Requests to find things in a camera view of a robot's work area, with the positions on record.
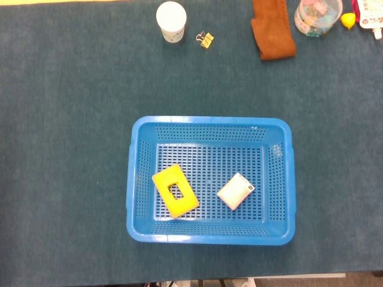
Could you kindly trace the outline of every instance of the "small white package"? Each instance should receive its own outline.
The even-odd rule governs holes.
[[[217,195],[231,210],[235,210],[253,190],[251,183],[237,172]]]

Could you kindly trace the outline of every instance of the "white cup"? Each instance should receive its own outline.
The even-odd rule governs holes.
[[[168,1],[158,7],[157,23],[167,42],[177,43],[184,36],[186,11],[179,3]]]

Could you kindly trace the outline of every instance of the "blue plastic basket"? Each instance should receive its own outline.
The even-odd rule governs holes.
[[[177,219],[151,180],[173,164],[182,167],[200,203]],[[236,172],[256,189],[232,211],[217,192]],[[129,148],[126,209],[127,230],[142,242],[287,243],[296,211],[289,126],[274,118],[140,118]]]

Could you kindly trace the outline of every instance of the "gold binder clip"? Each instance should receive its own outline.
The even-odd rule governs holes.
[[[200,34],[196,36],[196,40],[200,41],[201,46],[206,49],[209,48],[213,39],[214,37],[209,32],[205,34],[205,31],[202,31]]]

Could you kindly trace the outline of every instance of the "brown cloth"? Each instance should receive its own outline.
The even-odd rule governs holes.
[[[297,53],[288,24],[285,0],[253,0],[251,19],[261,60],[294,57]]]

